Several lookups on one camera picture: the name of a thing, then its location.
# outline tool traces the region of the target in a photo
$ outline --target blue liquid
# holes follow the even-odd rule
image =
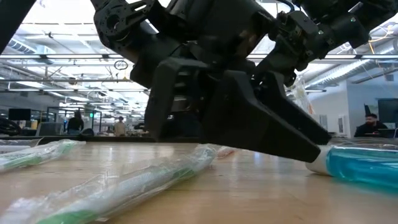
[[[396,150],[334,146],[326,166],[333,177],[398,189]]]

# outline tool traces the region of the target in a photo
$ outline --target white bottle cap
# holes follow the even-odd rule
[[[330,175],[326,166],[326,156],[328,155],[331,146],[319,146],[321,149],[321,153],[315,159],[315,161],[309,163],[306,162],[305,166],[312,172],[316,172],[318,174]]]

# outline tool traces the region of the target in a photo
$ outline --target table surface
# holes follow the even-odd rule
[[[21,197],[67,190],[143,159],[195,144],[88,143],[67,158],[1,174],[0,212]],[[398,195],[309,172],[302,162],[239,151],[108,223],[393,224]]]

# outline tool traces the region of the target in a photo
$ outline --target desk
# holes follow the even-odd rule
[[[0,211],[19,197],[66,190],[123,163],[194,146],[89,142],[61,161],[2,174]],[[108,223],[393,224],[396,208],[398,195],[312,174],[301,162],[240,151]]]

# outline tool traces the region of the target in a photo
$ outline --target man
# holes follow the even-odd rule
[[[79,111],[76,111],[75,116],[73,118],[69,119],[68,129],[67,129],[68,134],[79,135],[84,127],[85,127],[85,123],[83,122],[83,120],[81,118],[81,114]]]
[[[119,122],[114,124],[114,135],[117,137],[126,135],[126,125],[123,123],[123,117],[119,117]]]
[[[370,134],[377,133],[379,129],[387,129],[387,126],[377,120],[376,114],[368,114],[366,122],[356,128],[354,137],[371,137]]]

